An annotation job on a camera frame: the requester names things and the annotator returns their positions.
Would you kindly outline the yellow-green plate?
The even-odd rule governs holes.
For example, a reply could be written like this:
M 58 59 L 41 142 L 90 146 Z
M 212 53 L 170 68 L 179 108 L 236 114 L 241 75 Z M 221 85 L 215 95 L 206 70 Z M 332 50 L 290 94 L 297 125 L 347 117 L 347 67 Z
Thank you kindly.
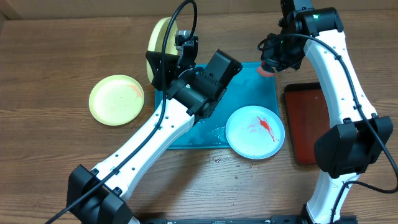
M 161 52 L 162 44 L 164 40 L 165 33 L 167 31 L 168 24 L 171 17 L 165 17 L 156 23 L 149 39 L 149 45 L 147 50 L 151 52 Z M 170 36 L 167 39 L 167 46 L 165 53 L 170 55 L 178 55 L 178 50 L 175 47 L 175 34 L 178 31 L 177 23 L 174 22 L 170 31 Z M 149 81 L 152 83 L 154 80 L 154 73 L 150 66 L 149 60 L 146 60 L 147 76 Z
M 137 80 L 127 75 L 111 75 L 94 86 L 88 104 L 95 120 L 120 126 L 141 112 L 144 99 L 144 90 Z

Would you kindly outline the yellow-green plate top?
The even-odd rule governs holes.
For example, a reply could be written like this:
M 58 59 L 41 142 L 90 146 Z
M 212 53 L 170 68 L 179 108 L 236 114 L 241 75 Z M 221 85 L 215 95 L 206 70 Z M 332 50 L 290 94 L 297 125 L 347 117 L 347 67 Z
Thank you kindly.
M 151 52 L 161 52 L 162 44 L 164 40 L 165 33 L 167 31 L 168 24 L 171 17 L 165 17 L 156 23 L 149 39 L 149 45 L 147 50 Z M 165 53 L 170 55 L 178 55 L 178 50 L 175 47 L 175 34 L 178 31 L 177 23 L 174 22 L 170 31 L 170 36 L 167 39 L 167 46 Z M 149 60 L 146 60 L 147 76 L 149 81 L 152 83 L 154 80 L 154 73 L 150 66 Z

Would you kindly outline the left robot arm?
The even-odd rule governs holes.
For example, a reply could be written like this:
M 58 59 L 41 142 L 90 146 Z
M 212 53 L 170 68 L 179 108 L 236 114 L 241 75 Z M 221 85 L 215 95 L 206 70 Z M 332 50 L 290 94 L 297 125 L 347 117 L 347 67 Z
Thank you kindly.
M 243 68 L 217 50 L 197 67 L 198 38 L 175 38 L 177 52 L 148 50 L 152 84 L 166 94 L 148 121 L 115 153 L 88 170 L 79 165 L 68 178 L 67 210 L 82 223 L 139 223 L 127 205 L 151 165 L 199 120 L 208 118 L 232 78 Z

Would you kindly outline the light blue plate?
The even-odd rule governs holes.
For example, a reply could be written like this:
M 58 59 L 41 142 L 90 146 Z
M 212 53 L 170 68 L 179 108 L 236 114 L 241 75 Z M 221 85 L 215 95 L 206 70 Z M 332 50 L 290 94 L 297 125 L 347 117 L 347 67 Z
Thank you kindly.
M 278 115 L 261 106 L 236 110 L 228 118 L 225 133 L 236 153 L 255 160 L 272 157 L 285 140 L 285 128 Z

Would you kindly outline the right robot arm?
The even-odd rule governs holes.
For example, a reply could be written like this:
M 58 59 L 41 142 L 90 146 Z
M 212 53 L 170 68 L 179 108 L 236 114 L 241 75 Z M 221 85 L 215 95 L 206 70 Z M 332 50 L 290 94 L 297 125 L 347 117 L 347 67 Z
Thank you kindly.
M 309 0 L 282 0 L 279 34 L 258 44 L 260 71 L 272 75 L 298 69 L 308 58 L 326 100 L 330 129 L 315 142 L 320 175 L 315 191 L 293 223 L 356 223 L 342 217 L 350 188 L 380 154 L 393 131 L 366 97 L 349 58 L 343 23 L 334 7 L 315 9 Z

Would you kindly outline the red black sponge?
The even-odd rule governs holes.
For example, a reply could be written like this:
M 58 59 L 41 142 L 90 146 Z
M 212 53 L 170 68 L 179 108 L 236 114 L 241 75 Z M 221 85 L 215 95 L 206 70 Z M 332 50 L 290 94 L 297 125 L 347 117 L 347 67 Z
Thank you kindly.
M 265 62 L 261 62 L 261 65 L 258 66 L 257 68 L 257 73 L 260 74 L 263 77 L 273 77 L 275 74 L 275 70 L 268 64 L 266 64 Z

